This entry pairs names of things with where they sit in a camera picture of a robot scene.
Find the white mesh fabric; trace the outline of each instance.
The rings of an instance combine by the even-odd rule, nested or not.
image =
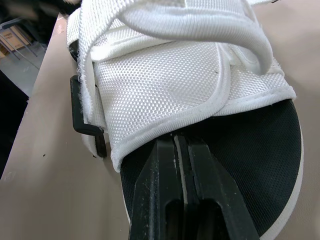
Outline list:
[[[67,47],[79,38],[80,11],[81,8],[76,9],[68,18],[66,25]]]
[[[83,0],[77,13],[84,121],[108,128],[117,172],[162,134],[295,97],[245,0]]]
[[[117,171],[132,150],[223,107],[230,80],[221,62],[215,43],[169,42],[95,63]]]

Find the table surface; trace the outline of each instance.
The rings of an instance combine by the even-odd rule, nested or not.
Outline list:
[[[277,240],[320,239],[319,9],[317,0],[255,7],[296,91],[304,138],[299,199]],[[94,158],[72,127],[69,79],[76,68],[59,17],[0,180],[1,239],[128,239],[120,175],[109,158]]]

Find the cardboard box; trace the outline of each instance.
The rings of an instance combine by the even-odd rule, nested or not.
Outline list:
[[[9,54],[9,51],[0,44],[0,59],[4,58],[8,54]]]
[[[5,40],[7,42],[9,42],[10,44],[8,44],[6,41],[4,41],[4,39],[1,39],[3,41],[3,43],[11,50],[14,51],[15,49],[12,47],[14,46],[16,49],[22,48],[24,47],[23,43],[25,45],[28,45],[28,41],[21,35],[20,32],[22,32],[22,30],[20,28],[18,28],[17,26],[12,26],[10,27],[10,29],[20,38],[20,40],[9,30],[6,29],[3,32],[1,32],[1,35],[4,36]],[[23,34],[29,39],[29,41],[32,39],[28,34],[26,34],[25,32],[23,32]]]

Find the black plastic tool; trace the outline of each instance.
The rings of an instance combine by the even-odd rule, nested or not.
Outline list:
[[[166,134],[135,183],[129,240],[259,240],[234,179],[201,139]]]

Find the strap buckle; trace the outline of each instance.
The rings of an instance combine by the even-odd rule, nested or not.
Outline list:
[[[81,94],[81,83],[78,78],[78,75],[74,75],[70,78],[73,128],[80,134],[94,136],[96,153],[99,157],[105,158],[107,156],[107,148],[104,138],[104,130],[98,126],[84,123],[84,115],[82,113],[81,101],[79,99]]]

